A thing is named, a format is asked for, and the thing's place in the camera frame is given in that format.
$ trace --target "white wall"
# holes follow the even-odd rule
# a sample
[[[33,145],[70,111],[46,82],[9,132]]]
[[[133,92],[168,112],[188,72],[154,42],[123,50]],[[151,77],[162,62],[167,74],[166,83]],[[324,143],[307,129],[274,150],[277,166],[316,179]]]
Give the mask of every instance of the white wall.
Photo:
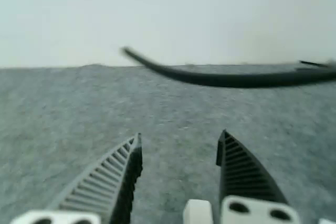
[[[336,58],[336,0],[0,0],[0,67]]]

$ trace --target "mounting hole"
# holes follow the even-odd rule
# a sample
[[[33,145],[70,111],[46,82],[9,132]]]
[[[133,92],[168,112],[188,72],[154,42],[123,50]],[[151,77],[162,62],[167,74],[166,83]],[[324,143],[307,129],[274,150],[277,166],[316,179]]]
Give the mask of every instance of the mounting hole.
[[[51,224],[51,220],[49,218],[43,218],[33,222],[33,224]]]
[[[273,209],[270,212],[270,215],[273,218],[276,218],[276,219],[279,219],[279,220],[284,220],[284,221],[290,221],[291,220],[290,216],[286,212],[284,212],[280,209]]]
[[[244,204],[239,202],[231,202],[229,205],[229,209],[235,212],[240,212],[241,214],[248,214],[250,212],[250,210],[248,210],[248,208]]]
[[[92,223],[89,220],[79,220],[79,221],[76,221],[73,224],[92,224]]]

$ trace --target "gray carpet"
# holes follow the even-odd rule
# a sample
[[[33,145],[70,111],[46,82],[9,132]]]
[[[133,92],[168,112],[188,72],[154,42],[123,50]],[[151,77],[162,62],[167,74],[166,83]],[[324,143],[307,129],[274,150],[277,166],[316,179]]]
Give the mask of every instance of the gray carpet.
[[[185,66],[267,72],[293,66]],[[144,170],[132,223],[182,221],[190,198],[217,205],[224,128],[270,171],[303,223],[336,220],[336,83],[197,87],[142,67],[0,70],[0,216],[44,208],[87,165],[135,132]]]

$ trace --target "black rubber tube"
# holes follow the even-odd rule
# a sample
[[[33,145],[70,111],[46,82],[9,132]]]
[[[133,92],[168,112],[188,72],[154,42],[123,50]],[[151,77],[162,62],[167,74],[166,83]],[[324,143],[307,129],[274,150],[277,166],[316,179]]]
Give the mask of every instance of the black rubber tube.
[[[270,88],[298,86],[336,80],[336,68],[258,74],[213,74],[177,70],[153,63],[128,47],[122,48],[130,58],[170,79],[201,86],[226,88]]]

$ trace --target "gray felt surface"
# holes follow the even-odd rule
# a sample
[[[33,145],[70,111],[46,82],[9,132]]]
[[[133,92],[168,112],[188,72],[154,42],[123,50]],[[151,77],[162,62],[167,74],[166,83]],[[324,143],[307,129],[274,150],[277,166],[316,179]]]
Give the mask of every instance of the gray felt surface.
[[[185,66],[268,72],[293,66]],[[132,223],[182,221],[190,198],[217,205],[224,128],[270,171],[303,223],[336,220],[336,83],[264,90],[197,87],[142,67],[0,70],[0,216],[44,208],[135,132],[144,170]]]

